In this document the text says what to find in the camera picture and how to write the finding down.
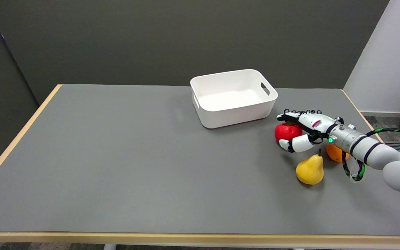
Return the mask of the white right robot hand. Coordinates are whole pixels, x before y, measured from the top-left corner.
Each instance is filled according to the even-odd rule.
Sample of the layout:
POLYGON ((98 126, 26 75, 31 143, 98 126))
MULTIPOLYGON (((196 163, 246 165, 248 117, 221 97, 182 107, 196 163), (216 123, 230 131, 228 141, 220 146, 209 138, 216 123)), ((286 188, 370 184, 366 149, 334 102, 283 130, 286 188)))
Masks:
POLYGON ((291 140, 280 139, 279 145, 288 152, 304 152, 329 138, 329 131, 338 125, 335 118, 323 115, 320 110, 296 111, 285 109, 277 120, 298 125, 306 134, 291 140))

